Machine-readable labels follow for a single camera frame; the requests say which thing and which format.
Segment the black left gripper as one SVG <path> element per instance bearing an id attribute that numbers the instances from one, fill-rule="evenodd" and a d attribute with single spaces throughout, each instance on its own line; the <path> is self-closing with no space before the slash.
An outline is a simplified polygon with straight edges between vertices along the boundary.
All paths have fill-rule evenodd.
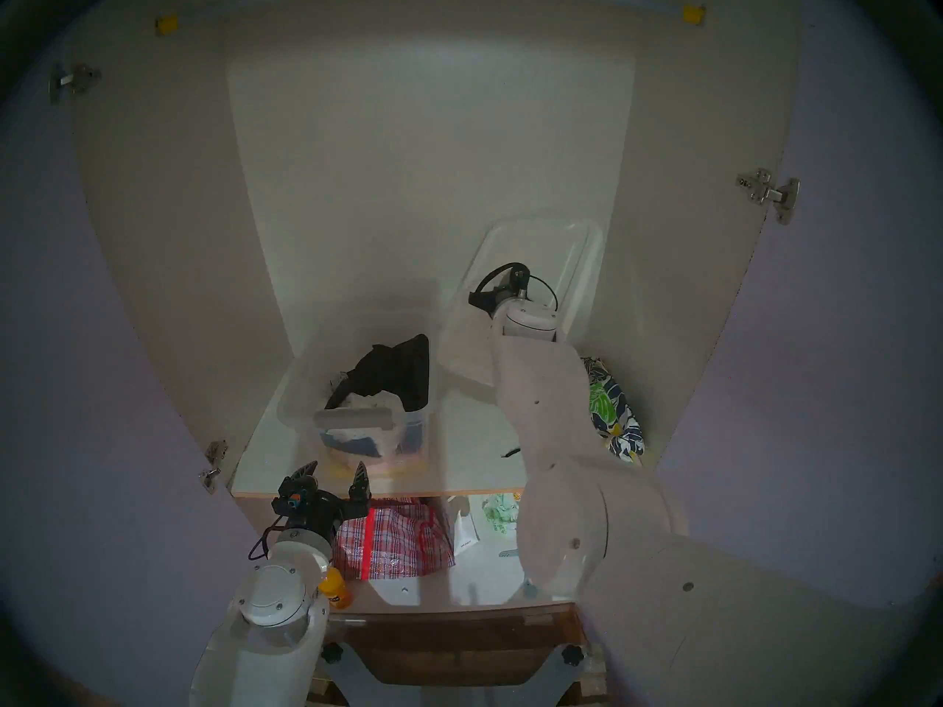
<path id="1" fill-rule="evenodd" d="M 315 476 L 319 462 L 313 460 L 287 477 L 271 500 L 273 513 L 284 520 L 285 530 L 313 532 L 326 541 L 335 541 L 346 520 L 346 501 L 320 489 Z M 369 475 L 363 461 L 358 462 L 349 486 L 350 502 L 369 502 L 372 498 Z"/>

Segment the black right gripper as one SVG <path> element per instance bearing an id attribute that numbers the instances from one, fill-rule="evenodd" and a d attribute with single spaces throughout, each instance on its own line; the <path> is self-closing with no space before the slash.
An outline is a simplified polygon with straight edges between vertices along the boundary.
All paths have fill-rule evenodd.
<path id="1" fill-rule="evenodd" d="M 529 268 L 496 268 L 469 292 L 469 304 L 494 317 L 498 307 L 509 300 L 528 300 Z"/>

